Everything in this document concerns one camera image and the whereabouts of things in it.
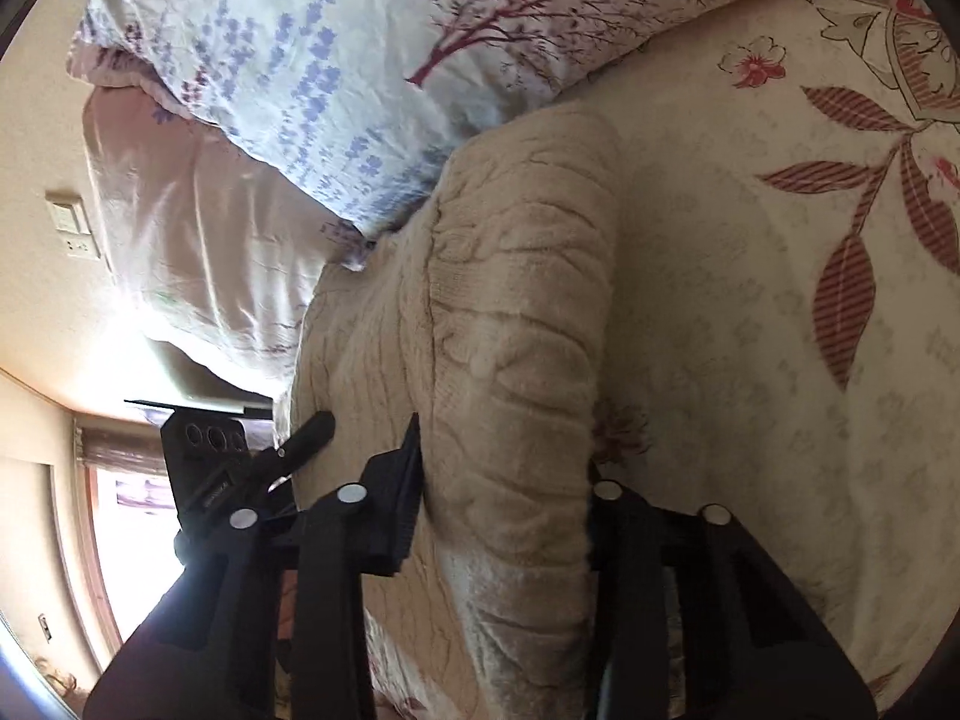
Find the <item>pink bed sheet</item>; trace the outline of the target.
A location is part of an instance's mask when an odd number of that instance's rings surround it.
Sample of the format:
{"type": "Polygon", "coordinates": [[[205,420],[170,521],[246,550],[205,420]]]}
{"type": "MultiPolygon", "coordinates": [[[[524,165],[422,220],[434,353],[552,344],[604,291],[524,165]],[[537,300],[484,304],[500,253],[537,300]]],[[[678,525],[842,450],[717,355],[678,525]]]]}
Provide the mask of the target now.
{"type": "Polygon", "coordinates": [[[104,252],[145,337],[242,390],[283,394],[320,273],[363,265],[363,234],[137,88],[95,89],[83,135],[104,252]]]}

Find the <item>white wall switch plate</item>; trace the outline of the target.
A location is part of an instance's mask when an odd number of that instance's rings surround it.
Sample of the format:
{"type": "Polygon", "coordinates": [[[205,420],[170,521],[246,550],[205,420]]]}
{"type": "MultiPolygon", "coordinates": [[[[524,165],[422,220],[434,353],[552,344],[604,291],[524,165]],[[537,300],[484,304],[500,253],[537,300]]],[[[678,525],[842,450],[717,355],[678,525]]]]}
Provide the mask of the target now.
{"type": "Polygon", "coordinates": [[[67,255],[72,259],[99,260],[101,250],[82,197],[76,193],[47,192],[44,200],[67,255]]]}

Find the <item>beige cable-knit sweater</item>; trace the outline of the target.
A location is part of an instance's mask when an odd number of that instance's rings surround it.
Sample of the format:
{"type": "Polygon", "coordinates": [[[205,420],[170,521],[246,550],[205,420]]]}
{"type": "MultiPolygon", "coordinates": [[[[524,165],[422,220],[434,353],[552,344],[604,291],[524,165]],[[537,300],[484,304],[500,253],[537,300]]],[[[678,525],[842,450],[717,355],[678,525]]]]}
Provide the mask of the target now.
{"type": "Polygon", "coordinates": [[[302,504],[421,433],[412,554],[363,585],[377,689],[425,718],[576,718],[590,621],[587,464],[622,174],[601,114],[483,133],[361,270],[327,265],[290,419],[334,415],[302,504]]]}

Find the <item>window with curtain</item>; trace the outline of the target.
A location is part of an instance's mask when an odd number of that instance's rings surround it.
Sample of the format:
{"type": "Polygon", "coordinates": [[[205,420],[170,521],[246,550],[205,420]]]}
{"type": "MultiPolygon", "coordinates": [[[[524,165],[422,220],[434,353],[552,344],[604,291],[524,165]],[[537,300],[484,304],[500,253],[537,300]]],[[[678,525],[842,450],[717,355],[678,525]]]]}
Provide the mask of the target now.
{"type": "Polygon", "coordinates": [[[178,514],[156,427],[78,419],[73,447],[94,608],[116,650],[181,575],[178,514]]]}

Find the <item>floral bed quilt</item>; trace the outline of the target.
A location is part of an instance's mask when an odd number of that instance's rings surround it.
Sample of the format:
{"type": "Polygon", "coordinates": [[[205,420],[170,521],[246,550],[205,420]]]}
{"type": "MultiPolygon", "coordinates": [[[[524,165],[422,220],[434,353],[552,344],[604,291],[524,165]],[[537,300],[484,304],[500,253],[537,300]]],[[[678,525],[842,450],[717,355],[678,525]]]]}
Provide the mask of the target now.
{"type": "Polygon", "coordinates": [[[425,411],[433,522],[382,592],[377,684],[431,718],[568,718],[574,652],[449,592],[466,505],[521,477],[493,351],[599,340],[581,457],[731,505],[890,715],[958,606],[958,62],[923,0],[688,16],[562,109],[473,140],[353,284],[364,354],[425,411]]]}

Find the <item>white floral pillow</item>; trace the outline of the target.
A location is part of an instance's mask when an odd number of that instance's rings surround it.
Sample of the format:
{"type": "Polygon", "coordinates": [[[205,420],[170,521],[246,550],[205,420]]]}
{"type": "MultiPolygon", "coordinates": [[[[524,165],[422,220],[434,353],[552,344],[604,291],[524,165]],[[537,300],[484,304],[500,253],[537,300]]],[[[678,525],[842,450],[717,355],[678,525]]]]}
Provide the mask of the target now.
{"type": "Polygon", "coordinates": [[[68,70],[217,128],[375,236],[473,135],[734,0],[88,0],[68,70]]]}

